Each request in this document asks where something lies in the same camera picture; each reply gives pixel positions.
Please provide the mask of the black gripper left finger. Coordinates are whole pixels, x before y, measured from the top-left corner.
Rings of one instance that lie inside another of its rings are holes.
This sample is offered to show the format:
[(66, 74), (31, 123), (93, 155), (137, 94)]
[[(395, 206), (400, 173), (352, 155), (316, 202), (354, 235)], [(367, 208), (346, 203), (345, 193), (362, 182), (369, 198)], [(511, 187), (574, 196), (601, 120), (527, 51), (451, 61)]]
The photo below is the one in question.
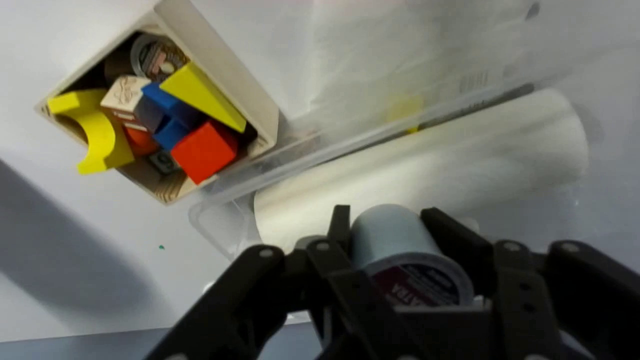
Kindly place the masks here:
[(250, 246), (147, 354), (147, 360), (256, 360), (294, 311), (309, 311), (318, 360), (427, 360), (428, 350), (350, 260), (350, 208), (286, 254)]

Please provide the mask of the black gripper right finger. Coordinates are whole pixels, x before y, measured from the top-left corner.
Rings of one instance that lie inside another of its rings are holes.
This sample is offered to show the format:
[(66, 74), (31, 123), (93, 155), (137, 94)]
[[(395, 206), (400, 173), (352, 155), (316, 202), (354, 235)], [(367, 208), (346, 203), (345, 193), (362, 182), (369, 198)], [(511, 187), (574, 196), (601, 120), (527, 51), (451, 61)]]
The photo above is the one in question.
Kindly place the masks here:
[(489, 242), (438, 208), (421, 220), (441, 249), (492, 300), (500, 350), (508, 360), (569, 360), (574, 336), (597, 360), (640, 360), (640, 276), (579, 239), (547, 254), (514, 239)]

